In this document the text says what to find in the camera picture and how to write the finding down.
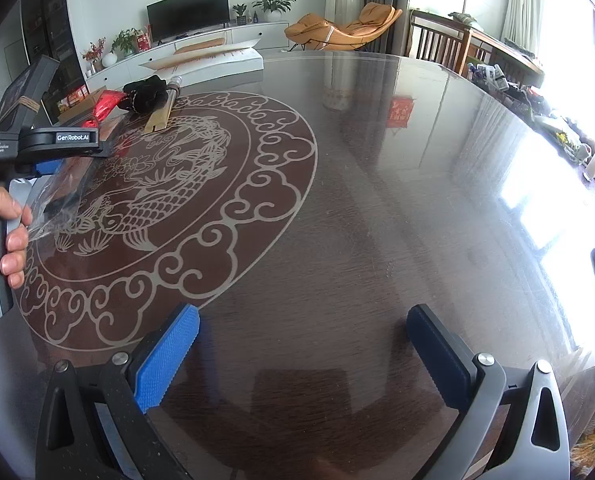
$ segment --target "white cabinet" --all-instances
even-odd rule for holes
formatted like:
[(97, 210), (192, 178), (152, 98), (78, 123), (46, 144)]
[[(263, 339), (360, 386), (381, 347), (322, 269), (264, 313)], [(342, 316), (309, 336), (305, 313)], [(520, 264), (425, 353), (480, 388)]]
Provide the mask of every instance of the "white cabinet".
[(203, 43), (204, 41), (218, 40), (220, 38), (223, 39), (225, 43), (232, 43), (231, 30), (220, 30), (218, 32), (209, 32), (207, 34), (198, 34), (197, 36), (190, 36), (183, 40), (176, 41), (173, 53), (175, 53), (175, 50), (182, 48), (183, 46)]
[(284, 34), (284, 29), (287, 27), (287, 22), (255, 23), (253, 25), (233, 27), (231, 29), (232, 42), (241, 43), (242, 41), (259, 38), (260, 42), (255, 46), (256, 50), (288, 46), (288, 39)]
[(89, 92), (95, 92), (105, 86), (108, 90), (121, 90), (126, 83), (131, 81), (128, 67), (125, 62), (117, 63), (101, 72), (89, 77), (86, 86)]
[(171, 41), (151, 50), (137, 54), (136, 56), (118, 61), (113, 66), (105, 68), (86, 80), (89, 92), (95, 92), (98, 88), (105, 86), (109, 90), (121, 90), (125, 84), (131, 81), (145, 79), (154, 74), (150, 68), (140, 66), (142, 63), (172, 56), (178, 48), (203, 41), (224, 38), (227, 44), (242, 43), (242, 41), (260, 40), (255, 49), (281, 48), (288, 46), (288, 40), (284, 29), (288, 27), (287, 22), (277, 23), (253, 23), (240, 27), (214, 30), (205, 34), (197, 34), (179, 41)]
[(138, 81), (139, 79), (146, 79), (155, 73), (155, 70), (140, 66), (142, 63), (148, 63), (154, 59), (162, 59), (162, 57), (172, 56), (175, 54), (175, 45), (172, 43), (162, 45), (158, 48), (152, 48), (146, 52), (131, 56), (122, 64), (127, 65), (128, 74), (131, 81)]

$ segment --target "strap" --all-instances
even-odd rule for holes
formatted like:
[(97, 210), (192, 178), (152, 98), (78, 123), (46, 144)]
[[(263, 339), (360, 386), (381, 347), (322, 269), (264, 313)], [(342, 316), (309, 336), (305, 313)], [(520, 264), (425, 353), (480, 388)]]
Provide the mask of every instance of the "strap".
[(326, 39), (321, 42), (324, 44), (322, 44), (322, 46), (319, 47), (318, 50), (321, 50), (322, 48), (324, 48), (325, 46), (327, 46), (329, 44), (329, 40), (330, 40), (331, 36), (333, 35), (333, 30), (335, 30), (335, 28), (331, 25), (331, 29), (329, 30), (328, 36), (326, 36)]
[(16, 106), (18, 105), (22, 105), (25, 106), (26, 108), (29, 108), (30, 110), (33, 110), (35, 113), (39, 112), (39, 103), (36, 101), (33, 101), (33, 99), (31, 99), (30, 97), (26, 97), (25, 95), (21, 96), (17, 101), (15, 101), (15, 103), (8, 108), (8, 110), (6, 110), (4, 112), (4, 114), (0, 117), (0, 123), (15, 109)]

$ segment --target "chair backrest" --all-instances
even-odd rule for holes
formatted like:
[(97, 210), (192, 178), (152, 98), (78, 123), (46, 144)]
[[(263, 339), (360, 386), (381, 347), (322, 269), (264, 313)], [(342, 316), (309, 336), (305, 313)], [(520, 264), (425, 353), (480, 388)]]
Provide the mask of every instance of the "chair backrest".
[(395, 9), (390, 5), (376, 4), (370, 2), (366, 4), (359, 13), (359, 20), (363, 25), (373, 25), (374, 27), (382, 27), (389, 22), (395, 14)]
[(413, 10), (405, 56), (433, 61), (460, 73), (468, 49), (468, 43), (463, 45), (465, 34), (469, 34), (469, 27), (462, 23)]
[(379, 38), (383, 33), (385, 33), (386, 30), (388, 30), (388, 28), (396, 22), (397, 18), (399, 18), (402, 15), (402, 9), (393, 9), (393, 13), (391, 14), (391, 16), (388, 18), (388, 20), (386, 20), (384, 22), (384, 25), (382, 25), (380, 28), (378, 28), (373, 34), (370, 34), (370, 36), (375, 36), (375, 38)]

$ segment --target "potted plant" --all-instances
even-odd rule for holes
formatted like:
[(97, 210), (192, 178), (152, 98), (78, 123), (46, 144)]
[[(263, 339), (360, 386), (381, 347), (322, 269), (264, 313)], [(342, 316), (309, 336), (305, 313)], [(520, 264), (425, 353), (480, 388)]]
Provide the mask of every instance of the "potted plant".
[(232, 10), (237, 12), (237, 24), (246, 25), (246, 16), (244, 16), (244, 12), (246, 12), (246, 4), (234, 5), (232, 6)]
[(261, 7), (268, 22), (279, 22), (282, 12), (291, 10), (292, 2), (297, 0), (255, 0), (253, 7)]
[(120, 30), (117, 37), (110, 46), (111, 52), (121, 52), (124, 57), (131, 56), (136, 53), (135, 40), (137, 39), (137, 30), (135, 28), (127, 28), (127, 30)]
[(101, 65), (101, 53), (106, 44), (106, 37), (98, 39), (98, 44), (90, 44), (90, 49), (82, 54), (82, 59), (90, 61), (90, 69), (93, 72), (98, 72), (103, 69)]

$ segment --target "white vase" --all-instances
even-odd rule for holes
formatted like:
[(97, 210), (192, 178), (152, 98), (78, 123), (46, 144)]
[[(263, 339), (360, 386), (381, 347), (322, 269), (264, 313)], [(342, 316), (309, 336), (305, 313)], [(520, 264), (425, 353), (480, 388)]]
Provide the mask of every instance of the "white vase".
[(282, 11), (281, 10), (266, 10), (264, 12), (264, 16), (266, 17), (267, 22), (275, 23), (279, 22), (282, 19)]
[(104, 65), (104, 68), (108, 68), (111, 65), (114, 65), (117, 62), (117, 56), (114, 52), (109, 52), (106, 56), (102, 57), (101, 63)]

